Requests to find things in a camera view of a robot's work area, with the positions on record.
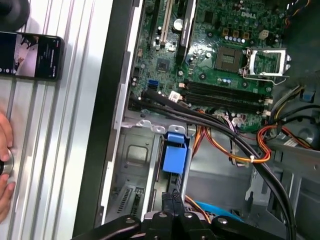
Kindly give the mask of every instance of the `green circuit board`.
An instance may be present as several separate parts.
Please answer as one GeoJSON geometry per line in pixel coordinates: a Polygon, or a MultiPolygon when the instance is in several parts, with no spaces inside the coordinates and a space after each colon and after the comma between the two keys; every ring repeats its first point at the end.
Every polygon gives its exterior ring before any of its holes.
{"type": "MultiPolygon", "coordinates": [[[[181,92],[181,83],[186,79],[228,89],[271,96],[273,84],[266,81],[247,80],[233,69],[220,69],[218,61],[233,63],[243,62],[246,48],[279,48],[281,35],[284,31],[284,16],[286,8],[282,5],[266,5],[265,0],[198,0],[190,36],[188,53],[181,64],[177,64],[177,51],[180,34],[173,29],[179,16],[181,0],[174,0],[169,20],[169,31],[166,43],[160,46],[155,41],[157,27],[163,26],[167,3],[170,0],[160,0],[155,28],[151,32],[151,24],[156,0],[146,0],[142,26],[137,44],[134,69],[138,72],[132,93],[140,97],[148,88],[149,81],[157,81],[155,89],[163,96],[169,96],[171,91],[181,92]],[[268,30],[269,37],[261,39],[263,30],[268,30]],[[152,34],[151,45],[148,39],[152,34]],[[233,49],[235,55],[223,54],[226,49],[233,49]]],[[[259,53],[256,57],[256,72],[274,72],[277,70],[279,55],[259,53]]],[[[245,114],[245,121],[239,125],[243,132],[258,129],[263,117],[257,114],[245,114]]]]}

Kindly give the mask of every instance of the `chip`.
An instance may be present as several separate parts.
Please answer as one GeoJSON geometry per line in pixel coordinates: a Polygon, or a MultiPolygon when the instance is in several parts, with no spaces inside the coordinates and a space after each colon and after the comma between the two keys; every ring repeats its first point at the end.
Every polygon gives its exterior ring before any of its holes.
{"type": "Polygon", "coordinates": [[[170,60],[158,58],[156,63],[156,70],[162,73],[167,73],[170,69],[170,60]]]}
{"type": "Polygon", "coordinates": [[[244,32],[243,33],[243,39],[248,40],[250,38],[250,33],[244,32]]]}
{"type": "Polygon", "coordinates": [[[242,56],[241,50],[222,46],[218,50],[214,67],[218,70],[237,73],[242,56]]]}
{"type": "Polygon", "coordinates": [[[239,37],[239,31],[234,30],[232,36],[233,36],[234,38],[238,38],[238,37],[239,37]]]}
{"type": "Polygon", "coordinates": [[[229,29],[228,28],[224,28],[222,31],[222,36],[227,36],[229,34],[229,29]]]}
{"type": "Polygon", "coordinates": [[[214,18],[214,13],[212,11],[205,11],[205,13],[204,13],[204,22],[206,24],[212,24],[213,18],[214,18]]]}

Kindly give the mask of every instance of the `motherboard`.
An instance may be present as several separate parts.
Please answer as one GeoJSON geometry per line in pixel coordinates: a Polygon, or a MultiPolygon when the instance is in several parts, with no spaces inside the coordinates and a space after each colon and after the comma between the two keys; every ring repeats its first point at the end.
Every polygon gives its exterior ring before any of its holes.
{"type": "Polygon", "coordinates": [[[146,0],[131,92],[231,115],[242,132],[268,116],[291,60],[282,48],[286,1],[146,0]]]}

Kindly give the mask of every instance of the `cpu socket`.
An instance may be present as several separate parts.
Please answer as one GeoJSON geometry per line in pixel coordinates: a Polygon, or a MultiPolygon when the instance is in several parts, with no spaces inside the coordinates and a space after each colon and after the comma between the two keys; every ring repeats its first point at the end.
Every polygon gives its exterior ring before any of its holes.
{"type": "Polygon", "coordinates": [[[243,53],[241,50],[220,47],[215,61],[215,69],[238,73],[243,53]]]}

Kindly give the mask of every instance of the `screw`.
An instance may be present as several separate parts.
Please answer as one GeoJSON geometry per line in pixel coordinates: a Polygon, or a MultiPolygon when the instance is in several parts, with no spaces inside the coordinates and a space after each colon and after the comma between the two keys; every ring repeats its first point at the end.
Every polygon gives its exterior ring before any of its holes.
{"type": "Polygon", "coordinates": [[[166,218],[166,217],[167,217],[167,214],[165,214],[165,213],[160,213],[160,214],[159,214],[159,217],[160,217],[160,218],[166,218]]]}
{"type": "Polygon", "coordinates": [[[188,219],[192,218],[192,214],[190,212],[186,212],[184,216],[188,219]]]}
{"type": "Polygon", "coordinates": [[[125,221],[127,224],[133,224],[135,222],[135,220],[129,218],[127,221],[125,221]]]}
{"type": "Polygon", "coordinates": [[[227,224],[228,221],[225,218],[218,218],[218,222],[221,224],[227,224]]]}

